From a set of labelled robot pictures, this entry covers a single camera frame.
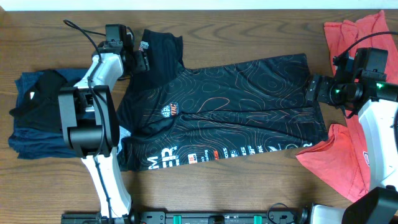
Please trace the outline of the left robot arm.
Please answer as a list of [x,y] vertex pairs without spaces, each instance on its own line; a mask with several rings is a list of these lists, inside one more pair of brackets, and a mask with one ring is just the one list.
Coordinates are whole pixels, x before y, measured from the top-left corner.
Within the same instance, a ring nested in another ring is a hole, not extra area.
[[111,91],[116,82],[138,66],[130,27],[108,24],[105,40],[94,46],[91,67],[72,87],[58,95],[65,144],[88,169],[101,210],[97,214],[66,213],[62,223],[139,223],[123,182],[117,151],[119,122]]

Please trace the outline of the black patterned jersey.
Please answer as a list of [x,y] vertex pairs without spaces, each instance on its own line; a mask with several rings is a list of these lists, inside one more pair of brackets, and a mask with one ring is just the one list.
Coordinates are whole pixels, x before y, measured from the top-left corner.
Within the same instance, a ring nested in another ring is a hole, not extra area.
[[162,169],[314,146],[327,139],[320,106],[305,98],[305,54],[189,69],[183,39],[145,30],[149,70],[118,107],[122,171]]

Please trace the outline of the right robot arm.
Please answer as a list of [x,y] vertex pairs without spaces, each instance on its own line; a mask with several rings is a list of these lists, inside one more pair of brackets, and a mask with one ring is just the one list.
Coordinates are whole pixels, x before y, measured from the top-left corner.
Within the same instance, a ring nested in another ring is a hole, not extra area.
[[389,223],[397,212],[397,85],[386,82],[386,50],[360,48],[333,58],[334,77],[313,75],[306,99],[349,110],[364,132],[369,192],[346,209],[313,204],[302,223]]

